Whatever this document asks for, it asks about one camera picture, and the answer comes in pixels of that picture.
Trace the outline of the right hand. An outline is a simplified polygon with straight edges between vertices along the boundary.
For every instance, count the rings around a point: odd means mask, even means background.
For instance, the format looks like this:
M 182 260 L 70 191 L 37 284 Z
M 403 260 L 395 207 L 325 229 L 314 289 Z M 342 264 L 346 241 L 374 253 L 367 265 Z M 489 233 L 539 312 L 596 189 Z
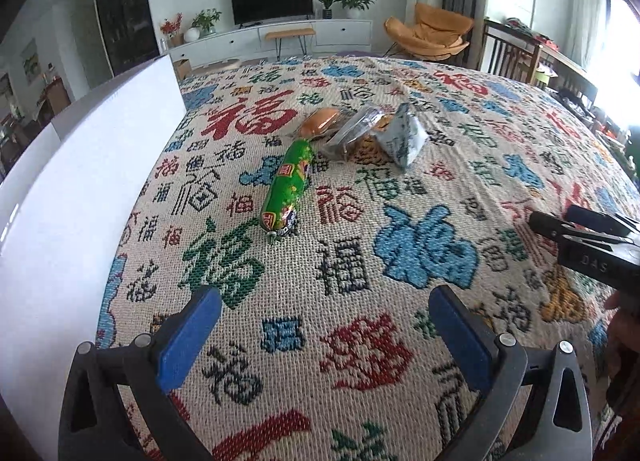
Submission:
M 620 371 L 620 351 L 623 347 L 638 353 L 640 351 L 640 327 L 639 321 L 634 319 L 628 311 L 622 308 L 620 303 L 620 291 L 613 292 L 604 303 L 607 311 L 616 311 L 608 325 L 608 345 L 605 349 L 608 375 L 615 377 Z

